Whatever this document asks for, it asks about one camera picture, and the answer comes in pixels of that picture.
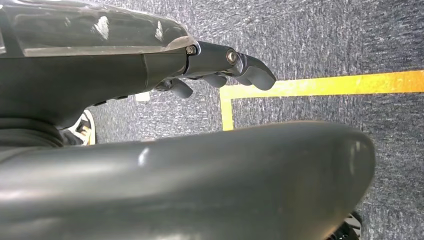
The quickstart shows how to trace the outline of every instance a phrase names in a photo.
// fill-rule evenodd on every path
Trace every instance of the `gray carpet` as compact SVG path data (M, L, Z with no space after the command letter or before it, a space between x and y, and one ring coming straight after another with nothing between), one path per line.
M424 0L108 0L184 23L202 41L262 59L280 80L424 69ZM94 107L102 143L222 130L218 90L192 98L152 92ZM236 127L288 120L355 126L377 149L376 177L358 210L364 240L424 239L424 94L233 101Z

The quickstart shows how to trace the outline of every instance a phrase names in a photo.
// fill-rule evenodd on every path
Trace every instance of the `yellow tape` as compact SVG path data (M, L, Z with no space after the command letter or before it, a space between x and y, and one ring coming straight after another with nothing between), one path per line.
M219 91L222 128L224 131L234 128L232 99L420 92L424 92L424 71L277 81L268 91L254 86L226 85Z

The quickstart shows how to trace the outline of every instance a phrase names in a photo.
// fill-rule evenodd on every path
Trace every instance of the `bolt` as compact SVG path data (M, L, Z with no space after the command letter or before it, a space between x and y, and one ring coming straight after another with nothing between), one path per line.
M235 65L237 63L237 53L233 49L230 49L226 52L226 59L231 65Z
M187 46L187 47L185 48L185 52L186 52L188 55L194 55L194 54L196 54L196 47L195 47L195 46L193 46L193 45L191 45L191 46Z

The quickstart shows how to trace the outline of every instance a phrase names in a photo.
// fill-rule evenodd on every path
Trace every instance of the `sneaker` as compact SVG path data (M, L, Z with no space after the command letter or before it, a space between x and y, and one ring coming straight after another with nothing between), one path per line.
M84 110L76 123L62 132L65 145L94 145L96 144L96 127L93 115Z
M352 212L327 240L360 240L361 231L362 219L356 212Z

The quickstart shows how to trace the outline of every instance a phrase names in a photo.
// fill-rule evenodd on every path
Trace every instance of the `curved plastic surface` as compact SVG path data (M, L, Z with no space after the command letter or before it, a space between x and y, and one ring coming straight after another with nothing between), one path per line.
M196 42L173 20L105 4L3 0L1 5L8 20L2 24L13 29L26 57L146 54Z
M0 163L0 239L322 240L374 165L322 122L27 151Z

